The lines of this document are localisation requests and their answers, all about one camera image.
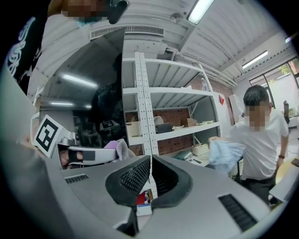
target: light blue cloth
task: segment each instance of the light blue cloth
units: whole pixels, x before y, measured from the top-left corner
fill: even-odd
[[[214,169],[224,175],[233,169],[240,160],[245,150],[245,145],[225,140],[210,142],[209,161]]]

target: shelf board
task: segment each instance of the shelf board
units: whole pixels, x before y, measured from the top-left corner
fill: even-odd
[[[183,135],[187,135],[187,134],[194,134],[194,133],[197,133],[197,132],[200,132],[203,130],[217,127],[219,125],[220,125],[220,122],[215,122],[215,123],[207,124],[207,125],[186,127],[186,128],[174,130],[172,132],[156,134],[155,137],[156,137],[157,141],[166,140],[166,139],[171,139],[171,138],[175,138],[175,137],[179,137],[179,136],[183,136]]]
[[[137,137],[129,137],[128,138],[129,145],[138,145],[138,144],[143,144],[143,138],[142,136],[137,136]]]
[[[153,109],[188,107],[200,99],[213,96],[212,92],[193,90],[190,88],[175,87],[150,87],[151,102]],[[125,111],[136,109],[135,94],[137,88],[129,87],[123,89],[123,102]]]
[[[123,88],[122,93],[124,95],[137,94],[137,88],[136,87]]]
[[[145,185],[143,186],[143,188],[142,188],[142,190],[141,190],[140,193],[142,193],[142,192],[144,192],[144,191],[146,191],[146,190],[149,190],[149,189],[151,189],[151,186],[150,186],[150,181],[149,181],[149,179],[148,179],[148,180],[146,181]]]
[[[185,63],[167,60],[145,59],[150,87],[185,87],[203,70]],[[134,87],[135,58],[124,58],[123,85]]]

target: red object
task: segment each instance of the red object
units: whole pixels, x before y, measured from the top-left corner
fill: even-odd
[[[139,194],[137,197],[137,205],[141,205],[144,204],[145,202],[145,192],[143,192],[142,194]]]
[[[220,100],[221,105],[223,105],[224,98],[222,98],[222,97],[219,95],[219,100]]]

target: black graphic shirt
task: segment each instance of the black graphic shirt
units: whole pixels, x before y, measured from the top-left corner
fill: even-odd
[[[27,94],[30,76],[42,53],[47,12],[48,7],[45,7],[37,16],[31,16],[27,20],[7,55],[7,67],[25,94]]]

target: short black hair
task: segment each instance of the short black hair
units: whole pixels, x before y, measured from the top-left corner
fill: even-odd
[[[260,102],[269,103],[269,95],[261,85],[249,87],[243,98],[245,106],[257,106]]]

